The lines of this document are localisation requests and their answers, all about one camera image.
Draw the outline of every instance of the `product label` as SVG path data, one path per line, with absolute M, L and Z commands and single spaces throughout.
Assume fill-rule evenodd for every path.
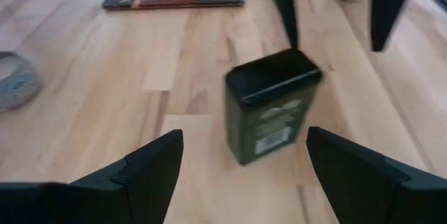
M 261 154 L 275 146 L 288 140 L 288 136 L 291 134 L 292 128 L 285 127 L 278 130 L 276 133 L 269 135 L 268 137 L 261 138 L 256 141 L 256 154 Z

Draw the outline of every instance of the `wooden floor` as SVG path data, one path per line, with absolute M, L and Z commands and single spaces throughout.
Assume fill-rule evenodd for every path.
M 246 167 L 226 145 L 223 76 L 288 47 L 272 0 L 107 13 L 102 0 L 0 0 L 0 50 L 45 85 L 0 114 L 0 180 L 73 181 L 171 129 L 184 159 L 166 223 L 336 223 L 305 148 L 321 126 L 447 177 L 447 14 L 409 0 L 388 51 L 368 0 L 296 0 L 302 50 L 326 74 L 298 143 Z

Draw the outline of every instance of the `green object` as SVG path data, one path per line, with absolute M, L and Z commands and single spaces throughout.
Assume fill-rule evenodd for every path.
M 295 141 L 322 76 L 297 50 L 252 61 L 226 75 L 228 145 L 240 164 Z

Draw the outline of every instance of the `black lid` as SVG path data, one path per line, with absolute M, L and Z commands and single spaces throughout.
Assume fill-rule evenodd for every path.
M 289 49 L 234 67 L 226 85 L 241 105 L 252 107 L 316 84 L 322 76 L 301 51 Z

